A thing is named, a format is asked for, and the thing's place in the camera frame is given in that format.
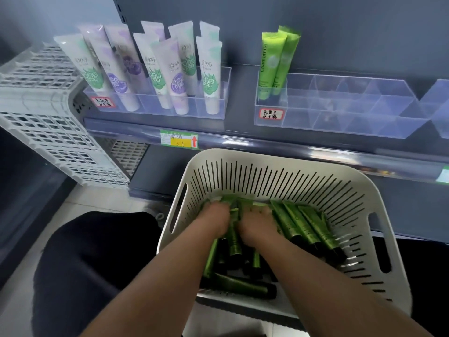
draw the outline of stacked plastic crate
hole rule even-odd
[[[129,174],[108,154],[115,141],[80,122],[93,106],[85,87],[58,46],[30,48],[0,67],[0,126],[82,185],[127,188]]]

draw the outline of white plastic basket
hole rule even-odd
[[[185,190],[173,231],[170,225]],[[247,152],[209,149],[188,163],[158,245],[158,252],[176,238],[198,214],[206,198],[237,194],[261,201],[286,199],[323,210],[330,229],[348,256],[339,267],[411,314],[412,298],[401,256],[380,193],[361,172],[347,166]],[[376,213],[385,236],[391,271],[383,273],[370,234],[368,215]],[[200,291],[198,296],[274,314],[296,317],[283,289],[275,300]]]

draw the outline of clear acrylic display box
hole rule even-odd
[[[198,77],[201,77],[200,68],[198,69]],[[147,78],[149,84],[148,94],[130,94],[116,92],[95,92],[88,86],[84,93],[91,98],[99,111],[106,112],[128,112],[138,114],[160,114],[164,116],[183,116],[183,117],[198,117],[198,118],[214,118],[224,119],[226,113],[226,105],[228,102],[229,83],[231,79],[231,67],[221,67],[221,85],[220,98],[206,98],[203,92],[203,83],[198,81],[196,96],[167,96],[172,103],[188,104],[188,112],[186,114],[178,114],[172,106],[170,109],[164,109],[161,106],[158,95],[156,94],[150,78]],[[127,111],[123,101],[138,102],[140,107],[136,111]],[[219,108],[218,113],[210,114],[206,110],[206,102],[213,102],[216,108]]]
[[[289,73],[278,93],[256,88],[255,125],[406,138],[429,120],[404,80]]]
[[[442,138],[449,138],[449,80],[438,79],[419,101]]]

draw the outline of tiled floor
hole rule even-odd
[[[92,210],[102,212],[140,212],[157,203],[130,198],[125,190],[76,186],[60,207],[36,243],[22,260],[0,292],[0,337],[32,337],[31,302],[33,274],[40,253],[51,234],[68,221]],[[280,325],[236,315],[197,303],[190,314],[184,337],[219,335],[267,337],[306,337],[308,334]]]

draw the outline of white plastic crate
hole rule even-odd
[[[177,218],[174,218],[184,187],[187,187],[185,197],[181,199]],[[330,221],[330,230],[348,256],[339,270],[410,315],[410,288],[387,212],[378,189],[361,172],[339,164],[223,149],[202,151],[186,167],[162,231],[158,252],[194,220],[206,198],[223,194],[259,201],[303,202],[324,211]],[[383,273],[379,268],[368,223],[371,213],[377,214],[384,232],[391,262],[389,273]],[[176,222],[171,233],[173,219]],[[200,291],[198,296],[296,317],[279,285],[274,300],[212,290]]]
[[[97,141],[80,122],[93,106],[85,87],[59,46],[30,48],[0,67],[0,126],[83,185],[127,188],[109,155],[115,140]]]

